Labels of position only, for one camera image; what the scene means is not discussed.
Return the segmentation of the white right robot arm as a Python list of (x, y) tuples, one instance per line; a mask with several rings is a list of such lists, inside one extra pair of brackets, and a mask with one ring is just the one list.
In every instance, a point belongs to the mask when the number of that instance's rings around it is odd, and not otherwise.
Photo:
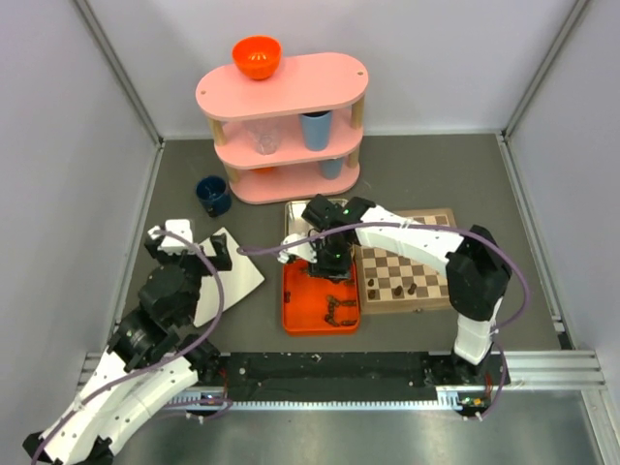
[(473, 237), (429, 230), (360, 197), (340, 205), (318, 195), (301, 217), (315, 230), (316, 238), (291, 248), (290, 253), (309, 262), (313, 276), (343, 276), (351, 265), (351, 249), (357, 245), (383, 249), (446, 277), (449, 302), (457, 313), (452, 372), (466, 384), (486, 373), (491, 329), (512, 277), (487, 229), (473, 226)]

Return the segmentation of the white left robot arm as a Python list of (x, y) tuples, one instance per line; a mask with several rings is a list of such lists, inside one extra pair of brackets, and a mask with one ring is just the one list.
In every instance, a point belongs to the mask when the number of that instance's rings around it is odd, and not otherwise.
[(156, 267), (123, 317), (87, 383), (65, 413), (23, 447), (32, 463), (110, 464), (127, 440), (178, 393), (219, 375), (220, 353), (206, 335), (182, 337), (195, 319), (202, 284), (216, 286), (216, 312), (224, 310), (221, 273), (233, 268), (228, 238), (210, 237), (212, 255), (187, 228), (156, 227), (144, 242)]

